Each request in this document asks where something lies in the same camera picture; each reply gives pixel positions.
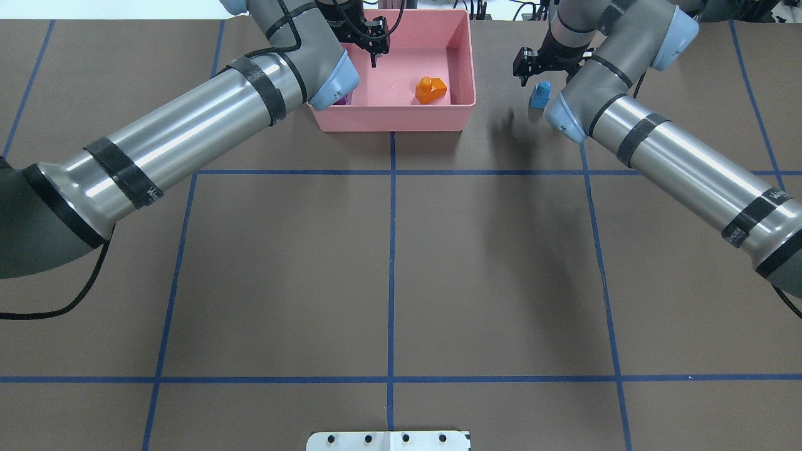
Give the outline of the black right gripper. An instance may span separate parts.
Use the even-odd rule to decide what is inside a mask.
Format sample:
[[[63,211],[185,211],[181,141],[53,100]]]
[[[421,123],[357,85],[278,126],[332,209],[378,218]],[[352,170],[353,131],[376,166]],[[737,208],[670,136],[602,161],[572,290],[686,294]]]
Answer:
[[[532,75],[545,71],[571,71],[578,65],[594,34],[595,29],[576,33],[549,28],[537,51],[519,48],[513,60],[513,76],[519,79],[521,86],[526,86]]]

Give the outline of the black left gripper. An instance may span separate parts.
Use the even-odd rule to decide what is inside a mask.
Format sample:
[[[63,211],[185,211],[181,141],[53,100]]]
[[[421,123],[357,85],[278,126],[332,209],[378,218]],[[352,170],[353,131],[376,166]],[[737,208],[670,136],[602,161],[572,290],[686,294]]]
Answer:
[[[370,9],[365,14],[363,1],[316,1],[319,11],[341,43],[355,44],[370,53],[370,66],[376,68],[379,54],[390,51],[390,26],[387,18]]]

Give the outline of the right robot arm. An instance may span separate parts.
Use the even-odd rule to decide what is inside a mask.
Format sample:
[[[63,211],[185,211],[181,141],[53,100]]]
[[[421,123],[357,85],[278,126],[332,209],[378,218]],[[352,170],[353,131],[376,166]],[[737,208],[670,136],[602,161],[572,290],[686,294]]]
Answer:
[[[664,70],[699,33],[667,1],[561,1],[537,51],[521,48],[513,75],[545,71],[569,80],[544,111],[576,143],[593,139],[742,249],[754,271],[800,296],[800,203],[736,165],[629,94],[650,69]]]

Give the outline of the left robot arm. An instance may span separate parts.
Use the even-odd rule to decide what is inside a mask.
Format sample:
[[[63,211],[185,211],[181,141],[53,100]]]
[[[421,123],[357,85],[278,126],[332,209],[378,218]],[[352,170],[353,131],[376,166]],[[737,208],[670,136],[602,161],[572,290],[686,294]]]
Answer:
[[[14,279],[80,259],[109,242],[114,225],[301,105],[321,111],[357,88],[341,45],[363,17],[361,1],[225,1],[249,13],[269,48],[63,163],[2,163],[1,276]]]

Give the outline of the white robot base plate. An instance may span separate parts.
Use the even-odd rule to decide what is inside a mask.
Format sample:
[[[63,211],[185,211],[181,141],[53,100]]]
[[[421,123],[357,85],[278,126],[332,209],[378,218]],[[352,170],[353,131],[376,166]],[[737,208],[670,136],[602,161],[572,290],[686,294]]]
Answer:
[[[320,432],[306,442],[306,450],[471,449],[470,433],[458,430]]]

